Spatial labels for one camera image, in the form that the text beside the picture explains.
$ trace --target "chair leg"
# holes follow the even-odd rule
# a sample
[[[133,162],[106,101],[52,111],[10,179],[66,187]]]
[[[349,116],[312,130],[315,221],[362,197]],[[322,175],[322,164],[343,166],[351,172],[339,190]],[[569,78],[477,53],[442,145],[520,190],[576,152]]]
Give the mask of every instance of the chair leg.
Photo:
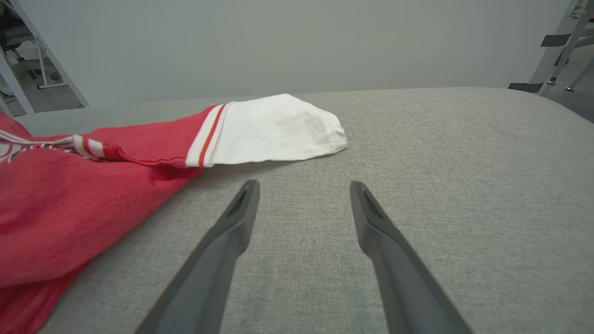
[[[577,77],[565,89],[567,89],[570,92],[575,91],[574,90],[575,86],[586,76],[586,74],[588,74],[588,72],[592,68],[594,68],[594,58],[592,58],[592,60],[590,60],[590,62],[586,65],[586,67],[584,67],[584,69],[580,72],[580,74],[578,74]]]

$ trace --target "white stripe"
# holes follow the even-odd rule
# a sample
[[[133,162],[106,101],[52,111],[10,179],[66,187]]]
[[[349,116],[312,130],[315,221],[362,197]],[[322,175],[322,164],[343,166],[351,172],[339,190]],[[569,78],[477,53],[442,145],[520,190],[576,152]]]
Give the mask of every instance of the white stripe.
[[[78,134],[75,134],[73,136],[74,139],[74,148],[76,149],[76,151],[78,152],[78,154],[84,156],[84,157],[93,157],[92,155],[88,154],[87,151],[84,150],[83,147],[83,137],[79,136]]]
[[[229,107],[233,103],[234,102],[227,103],[227,105],[225,105],[225,108],[223,109],[223,111],[221,111],[221,116],[219,117],[219,121],[217,123],[217,128],[214,129],[213,138],[210,140],[210,143],[208,144],[208,148],[206,148],[206,154],[204,155],[204,167],[214,166],[213,163],[210,163],[211,158],[213,156],[213,151],[217,145],[217,142],[219,141],[220,133],[223,128],[223,122],[225,121],[225,116],[227,115],[227,110],[229,110]]]
[[[19,138],[11,133],[8,133],[8,132],[2,131],[2,130],[0,130],[0,137],[6,139],[8,141],[21,143],[21,144],[30,144],[31,143],[30,141]]]
[[[72,136],[64,137],[62,139],[54,140],[54,141],[29,141],[29,140],[22,139],[20,137],[17,137],[11,133],[8,133],[8,132],[2,131],[2,130],[0,130],[0,138],[4,138],[11,143],[29,144],[29,145],[31,145],[31,144],[62,145],[62,144],[72,143]]]
[[[204,143],[206,143],[206,138],[208,138],[208,135],[210,134],[210,129],[213,128],[214,120],[217,118],[217,114],[221,107],[222,105],[217,105],[211,109],[208,116],[206,116],[204,123],[202,123],[200,130],[198,130],[198,134],[196,135],[196,138],[194,138],[192,145],[189,147],[188,156],[186,157],[187,167],[198,167],[200,153],[202,152]]]
[[[105,157],[103,152],[103,144],[96,140],[89,139],[89,150],[94,156]]]

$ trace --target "white fabric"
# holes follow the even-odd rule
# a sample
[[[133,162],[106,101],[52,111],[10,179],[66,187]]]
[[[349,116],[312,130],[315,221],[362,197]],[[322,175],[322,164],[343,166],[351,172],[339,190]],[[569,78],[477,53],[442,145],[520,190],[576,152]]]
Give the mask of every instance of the white fabric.
[[[305,160],[346,148],[336,116],[288,94],[230,103],[205,166]]]

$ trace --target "red fabric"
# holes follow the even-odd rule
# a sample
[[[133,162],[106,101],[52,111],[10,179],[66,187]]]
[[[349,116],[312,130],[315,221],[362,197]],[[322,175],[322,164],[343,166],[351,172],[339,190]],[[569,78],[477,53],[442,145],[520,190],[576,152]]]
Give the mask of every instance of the red fabric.
[[[0,114],[0,333],[40,329],[91,259],[202,172],[185,160],[211,110],[98,129],[78,150]],[[97,147],[107,159],[90,157]]]

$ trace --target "gray upholstered table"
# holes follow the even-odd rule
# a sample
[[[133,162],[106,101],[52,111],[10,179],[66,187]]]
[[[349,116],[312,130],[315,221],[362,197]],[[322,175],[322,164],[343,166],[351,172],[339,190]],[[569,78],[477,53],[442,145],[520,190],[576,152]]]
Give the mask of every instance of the gray upholstered table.
[[[42,333],[131,333],[241,184],[260,180],[222,332],[385,332],[348,186],[365,182],[475,332],[594,332],[594,125],[514,90],[297,95],[349,148],[215,166],[99,256]],[[22,116],[38,136],[177,119],[232,99]]]

